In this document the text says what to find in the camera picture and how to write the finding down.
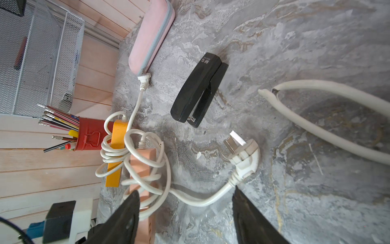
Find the yellow power strip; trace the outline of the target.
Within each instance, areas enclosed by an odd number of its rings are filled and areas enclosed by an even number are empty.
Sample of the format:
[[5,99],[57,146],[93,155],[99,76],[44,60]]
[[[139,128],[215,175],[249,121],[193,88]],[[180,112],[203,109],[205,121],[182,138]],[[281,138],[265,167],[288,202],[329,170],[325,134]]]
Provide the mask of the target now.
[[[127,129],[127,123],[121,120],[116,120],[113,124],[111,147],[113,149],[124,149],[124,136]],[[117,188],[119,187],[121,177],[121,161],[109,163],[108,172],[111,173],[106,177],[105,187]]]

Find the black remote control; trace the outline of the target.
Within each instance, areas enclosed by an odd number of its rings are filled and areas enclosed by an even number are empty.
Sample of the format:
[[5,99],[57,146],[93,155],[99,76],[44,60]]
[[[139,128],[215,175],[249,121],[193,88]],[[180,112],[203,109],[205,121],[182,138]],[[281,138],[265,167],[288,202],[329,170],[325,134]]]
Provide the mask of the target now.
[[217,55],[205,53],[178,93],[170,111],[172,118],[199,127],[228,67]]

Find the red pencil cup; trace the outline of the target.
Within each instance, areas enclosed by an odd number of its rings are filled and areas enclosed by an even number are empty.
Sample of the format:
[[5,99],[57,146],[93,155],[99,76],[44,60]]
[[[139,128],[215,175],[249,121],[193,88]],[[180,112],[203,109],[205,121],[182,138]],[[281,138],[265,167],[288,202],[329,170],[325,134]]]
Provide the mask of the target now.
[[81,118],[60,111],[51,106],[38,104],[44,109],[39,120],[39,125],[60,129],[68,133],[68,137],[54,136],[54,139],[62,140],[63,143],[57,148],[68,150],[101,150],[101,143],[105,136],[104,120]]

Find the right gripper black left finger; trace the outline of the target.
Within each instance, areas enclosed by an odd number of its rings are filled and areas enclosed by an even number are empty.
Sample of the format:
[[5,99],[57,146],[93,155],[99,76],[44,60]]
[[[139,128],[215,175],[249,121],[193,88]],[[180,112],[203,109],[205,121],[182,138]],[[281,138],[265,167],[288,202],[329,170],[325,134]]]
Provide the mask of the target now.
[[140,196],[134,191],[104,223],[88,232],[85,244],[134,244],[139,224]]

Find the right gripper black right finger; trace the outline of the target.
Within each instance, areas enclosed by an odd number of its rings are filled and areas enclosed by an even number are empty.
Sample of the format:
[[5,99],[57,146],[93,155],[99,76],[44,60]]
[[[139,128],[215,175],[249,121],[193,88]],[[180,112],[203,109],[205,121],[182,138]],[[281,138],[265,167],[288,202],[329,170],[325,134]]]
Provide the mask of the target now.
[[289,244],[239,188],[232,202],[238,243]]

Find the pink power strip front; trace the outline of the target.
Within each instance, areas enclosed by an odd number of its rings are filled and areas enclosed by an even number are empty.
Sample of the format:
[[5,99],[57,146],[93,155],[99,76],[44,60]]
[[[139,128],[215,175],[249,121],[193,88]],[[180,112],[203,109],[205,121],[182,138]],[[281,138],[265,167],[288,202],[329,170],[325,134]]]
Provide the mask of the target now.
[[[156,149],[138,149],[137,150],[142,156],[149,160],[156,159]],[[151,174],[151,167],[147,164],[142,163],[140,160],[136,159],[135,156],[131,156],[130,164],[133,166],[136,173],[139,174],[140,177],[149,176]],[[131,185],[128,193],[132,193],[135,190],[139,190],[140,186],[136,183],[135,185]],[[141,203],[143,201],[148,200],[152,194],[147,192],[146,190],[141,190],[139,193]],[[150,206],[142,206],[140,208],[140,214],[143,211],[149,209]],[[135,244],[154,244],[155,241],[155,216],[151,215],[144,220],[141,220],[138,223],[137,234],[135,238]]]

